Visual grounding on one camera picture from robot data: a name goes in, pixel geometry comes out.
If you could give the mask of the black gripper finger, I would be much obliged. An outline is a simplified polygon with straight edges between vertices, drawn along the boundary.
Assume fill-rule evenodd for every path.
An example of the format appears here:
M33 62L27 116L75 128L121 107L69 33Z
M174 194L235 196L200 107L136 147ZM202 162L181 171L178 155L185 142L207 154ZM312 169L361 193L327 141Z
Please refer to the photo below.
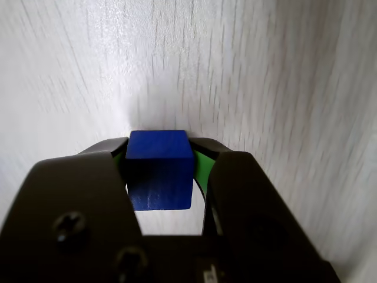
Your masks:
M141 231L119 170L127 138L43 160L1 230L2 282L143 282Z

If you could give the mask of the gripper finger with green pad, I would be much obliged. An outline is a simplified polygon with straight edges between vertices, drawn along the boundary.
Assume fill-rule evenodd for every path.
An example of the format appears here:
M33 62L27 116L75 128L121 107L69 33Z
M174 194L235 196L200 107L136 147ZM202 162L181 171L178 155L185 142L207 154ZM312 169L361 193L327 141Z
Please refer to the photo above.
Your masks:
M214 160L207 203L231 252L237 282L339 282L249 152L210 138L191 148Z

